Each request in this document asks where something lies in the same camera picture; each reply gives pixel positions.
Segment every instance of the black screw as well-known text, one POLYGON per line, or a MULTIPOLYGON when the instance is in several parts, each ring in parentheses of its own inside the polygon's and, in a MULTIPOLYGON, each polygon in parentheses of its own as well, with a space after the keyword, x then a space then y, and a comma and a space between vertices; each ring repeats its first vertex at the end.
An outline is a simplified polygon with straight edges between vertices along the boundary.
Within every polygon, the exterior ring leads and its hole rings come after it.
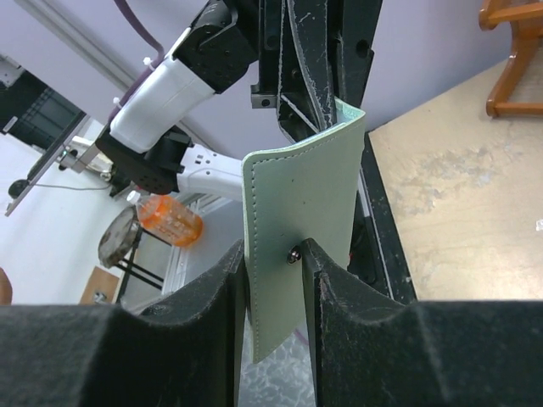
POLYGON ((356 55, 358 55, 358 58, 364 59, 367 57, 370 50, 370 45, 365 40, 360 40, 356 44, 356 55))
POLYGON ((290 265, 293 265, 297 261, 300 261, 302 259, 302 253, 299 249, 299 246, 294 246, 290 249, 287 256, 287 263, 290 265))
POLYGON ((266 45, 270 48, 275 48, 279 46, 279 37, 278 36, 269 36, 266 40, 266 45))

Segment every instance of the plastic bottle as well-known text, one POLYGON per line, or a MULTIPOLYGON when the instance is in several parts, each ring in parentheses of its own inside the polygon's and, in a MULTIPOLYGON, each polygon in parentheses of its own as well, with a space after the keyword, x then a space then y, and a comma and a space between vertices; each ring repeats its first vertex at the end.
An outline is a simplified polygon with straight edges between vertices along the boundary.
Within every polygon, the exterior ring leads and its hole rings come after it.
POLYGON ((132 191, 126 200, 136 205, 137 218, 145 230, 174 246, 186 247, 202 234, 202 218, 172 197, 142 197, 132 191))

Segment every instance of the wooden chair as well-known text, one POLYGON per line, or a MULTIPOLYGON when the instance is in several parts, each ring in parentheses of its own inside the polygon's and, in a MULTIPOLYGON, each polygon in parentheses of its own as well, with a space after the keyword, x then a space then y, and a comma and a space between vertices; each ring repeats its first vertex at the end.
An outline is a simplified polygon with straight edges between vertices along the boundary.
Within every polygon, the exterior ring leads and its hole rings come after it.
POLYGON ((543 89, 539 79, 543 69, 538 66, 543 64, 543 3, 484 0, 479 11, 481 29, 493 30, 502 22, 511 25, 511 54, 488 97, 486 113, 492 117, 543 114, 543 92, 538 92, 543 89))

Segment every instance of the light green leather strap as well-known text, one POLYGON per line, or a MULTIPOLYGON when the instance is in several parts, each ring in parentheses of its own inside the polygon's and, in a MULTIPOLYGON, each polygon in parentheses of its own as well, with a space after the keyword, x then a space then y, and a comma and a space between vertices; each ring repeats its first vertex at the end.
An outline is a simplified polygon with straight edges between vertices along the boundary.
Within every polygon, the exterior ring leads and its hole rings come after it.
POLYGON ((336 100, 340 124, 243 162, 245 262, 253 361, 264 359, 305 318, 301 262, 288 251, 314 238, 338 265, 349 263, 364 113, 336 100))

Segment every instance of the table surface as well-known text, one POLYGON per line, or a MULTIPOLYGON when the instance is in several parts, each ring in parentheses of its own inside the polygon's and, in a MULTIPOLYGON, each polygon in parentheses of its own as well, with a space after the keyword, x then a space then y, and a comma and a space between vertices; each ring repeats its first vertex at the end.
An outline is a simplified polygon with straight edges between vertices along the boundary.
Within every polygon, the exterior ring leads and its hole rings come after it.
POLYGON ((486 115, 504 66, 370 134, 419 299, 543 298, 543 118, 486 115))

